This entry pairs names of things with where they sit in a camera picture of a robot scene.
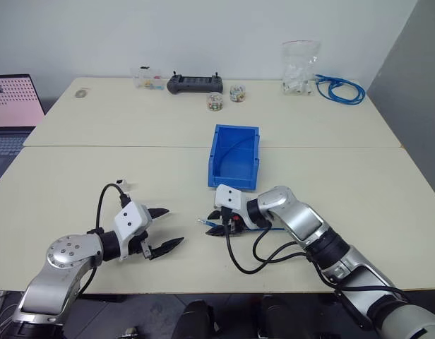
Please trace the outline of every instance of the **remote controller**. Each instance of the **remote controller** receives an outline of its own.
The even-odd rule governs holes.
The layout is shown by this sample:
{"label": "remote controller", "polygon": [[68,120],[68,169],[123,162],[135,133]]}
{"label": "remote controller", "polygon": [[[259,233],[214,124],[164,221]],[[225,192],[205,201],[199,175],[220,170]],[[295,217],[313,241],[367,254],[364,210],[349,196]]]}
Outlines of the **remote controller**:
{"label": "remote controller", "polygon": [[195,92],[195,93],[222,93],[222,79],[218,73],[214,76],[182,76],[176,74],[167,82],[167,89],[172,94],[178,92]]}

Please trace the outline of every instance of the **gray wall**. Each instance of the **gray wall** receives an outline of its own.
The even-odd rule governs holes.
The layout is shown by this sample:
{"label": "gray wall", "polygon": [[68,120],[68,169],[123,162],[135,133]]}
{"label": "gray wall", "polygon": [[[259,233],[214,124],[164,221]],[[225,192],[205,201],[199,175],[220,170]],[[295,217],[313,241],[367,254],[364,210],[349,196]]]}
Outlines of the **gray wall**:
{"label": "gray wall", "polygon": [[419,0],[369,96],[435,191],[435,0]]}

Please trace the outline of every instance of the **blue cable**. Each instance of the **blue cable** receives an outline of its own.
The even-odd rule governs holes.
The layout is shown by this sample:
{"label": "blue cable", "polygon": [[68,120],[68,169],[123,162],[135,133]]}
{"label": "blue cable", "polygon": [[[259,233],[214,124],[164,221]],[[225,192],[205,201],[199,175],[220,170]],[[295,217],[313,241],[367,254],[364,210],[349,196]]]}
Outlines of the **blue cable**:
{"label": "blue cable", "polygon": [[[341,78],[322,76],[321,74],[316,74],[315,77],[316,88],[318,88],[319,93],[328,100],[336,101],[345,105],[358,105],[365,98],[365,90],[356,83]],[[328,95],[325,95],[323,92],[321,92],[321,89],[319,88],[320,83],[329,83]],[[344,84],[353,86],[357,90],[357,96],[354,99],[345,99],[343,97],[339,97],[333,92],[334,88],[338,88]]]}

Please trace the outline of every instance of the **blue storage box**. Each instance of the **blue storage box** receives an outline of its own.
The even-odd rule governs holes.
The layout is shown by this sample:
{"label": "blue storage box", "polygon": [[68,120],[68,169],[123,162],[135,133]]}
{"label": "blue storage box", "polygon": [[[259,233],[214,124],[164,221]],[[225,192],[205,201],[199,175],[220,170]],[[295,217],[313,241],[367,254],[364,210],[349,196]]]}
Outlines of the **blue storage box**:
{"label": "blue storage box", "polygon": [[216,125],[208,161],[208,186],[255,189],[259,142],[258,127]]}

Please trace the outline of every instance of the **white table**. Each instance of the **white table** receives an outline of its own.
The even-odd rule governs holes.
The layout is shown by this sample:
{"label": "white table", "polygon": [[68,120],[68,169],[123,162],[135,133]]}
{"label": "white table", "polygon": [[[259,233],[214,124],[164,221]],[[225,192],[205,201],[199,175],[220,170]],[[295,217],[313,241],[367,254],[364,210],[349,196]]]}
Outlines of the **white table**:
{"label": "white table", "polygon": [[[104,263],[89,292],[322,292],[302,258],[256,275],[237,271],[225,240],[196,222],[213,209],[207,187],[208,148],[25,148],[0,180],[0,290],[24,290],[41,269],[49,244],[95,225],[102,187],[118,178],[131,197],[169,215],[149,229],[157,246],[186,239],[154,261],[132,256]],[[260,150],[257,193],[291,187],[350,244],[403,289],[435,288],[435,194],[401,148],[280,148]],[[108,192],[102,226],[119,211]],[[255,234],[232,240],[242,265],[253,268]],[[291,241],[271,232],[260,253]]]}
{"label": "white table", "polygon": [[[244,102],[230,101],[233,83],[246,86]],[[77,78],[25,145],[211,147],[216,124],[260,127],[261,147],[400,146],[368,97],[346,106],[284,95],[280,81],[224,80],[224,109],[209,112],[203,93],[136,89],[127,78]]]}

